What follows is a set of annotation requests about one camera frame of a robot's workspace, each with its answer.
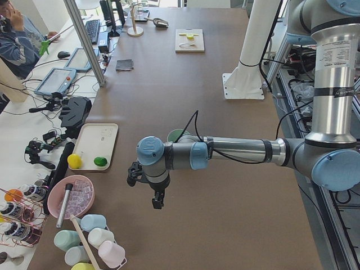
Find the robotic arm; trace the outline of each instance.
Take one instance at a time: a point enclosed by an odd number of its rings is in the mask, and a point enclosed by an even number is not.
[[[359,36],[358,1],[291,0],[288,40],[295,44],[317,43],[310,134],[305,139],[276,141],[186,134],[178,142],[162,143],[156,137],[146,137],[137,146],[138,161],[129,168],[129,185],[148,183],[155,191],[153,206],[161,209],[170,170],[204,169],[211,158],[230,158],[293,168],[331,191],[352,188],[360,182],[360,154],[350,134]]]

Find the wooden stand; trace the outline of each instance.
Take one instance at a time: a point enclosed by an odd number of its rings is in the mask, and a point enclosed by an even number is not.
[[[130,9],[131,22],[133,23],[133,28],[127,30],[130,37],[140,37],[144,33],[144,30],[135,24],[134,8],[136,5],[138,4],[132,5]]]

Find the yellow cup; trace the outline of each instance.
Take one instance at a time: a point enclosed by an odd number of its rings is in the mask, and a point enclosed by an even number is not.
[[[91,263],[77,263],[71,270],[95,270]]]

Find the yellow ball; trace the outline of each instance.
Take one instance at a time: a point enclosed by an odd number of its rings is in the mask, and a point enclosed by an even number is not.
[[[81,157],[77,154],[71,154],[67,157],[67,163],[71,169],[79,169],[81,168],[83,162],[81,161]]]

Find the light blue joint cap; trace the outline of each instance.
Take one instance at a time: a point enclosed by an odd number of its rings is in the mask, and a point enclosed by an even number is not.
[[[199,170],[208,167],[208,147],[205,142],[194,142],[190,150],[191,169]]]
[[[347,16],[360,16],[359,0],[326,0],[338,13]]]
[[[148,166],[158,162],[163,156],[165,146],[163,142],[154,136],[149,136],[137,144],[136,152],[139,162]]]
[[[286,40],[293,45],[313,45],[316,41],[309,35],[286,33]]]
[[[313,181],[331,191],[343,191],[360,182],[360,154],[341,149],[325,155],[314,166]]]

